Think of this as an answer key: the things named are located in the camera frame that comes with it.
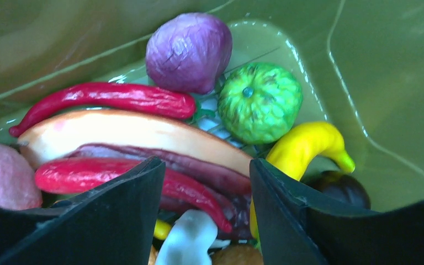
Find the green custard apple toy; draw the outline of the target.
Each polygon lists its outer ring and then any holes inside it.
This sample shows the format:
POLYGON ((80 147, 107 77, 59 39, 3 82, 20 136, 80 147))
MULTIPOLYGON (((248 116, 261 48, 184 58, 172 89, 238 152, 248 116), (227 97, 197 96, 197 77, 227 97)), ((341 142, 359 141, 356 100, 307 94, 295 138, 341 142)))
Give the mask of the green custard apple toy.
POLYGON ((269 144, 292 127, 303 103, 301 84, 282 66, 252 62, 232 71, 218 94, 218 115, 244 144, 269 144))

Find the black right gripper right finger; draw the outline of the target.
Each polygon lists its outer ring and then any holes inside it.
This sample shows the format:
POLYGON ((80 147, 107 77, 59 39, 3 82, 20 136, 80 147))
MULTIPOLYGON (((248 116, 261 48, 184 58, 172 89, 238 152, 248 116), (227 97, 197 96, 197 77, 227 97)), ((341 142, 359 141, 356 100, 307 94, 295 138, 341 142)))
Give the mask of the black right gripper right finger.
POLYGON ((384 213, 358 208, 261 158, 250 180, 265 264, 424 264, 424 200, 384 213))

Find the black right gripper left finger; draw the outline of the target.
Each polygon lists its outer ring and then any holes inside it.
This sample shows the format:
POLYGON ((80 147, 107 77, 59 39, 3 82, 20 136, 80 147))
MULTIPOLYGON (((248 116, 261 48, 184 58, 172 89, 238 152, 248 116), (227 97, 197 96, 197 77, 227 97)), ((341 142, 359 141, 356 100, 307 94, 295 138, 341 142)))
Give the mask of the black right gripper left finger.
POLYGON ((147 264, 165 163, 151 157, 141 176, 58 203, 0 208, 0 264, 147 264))

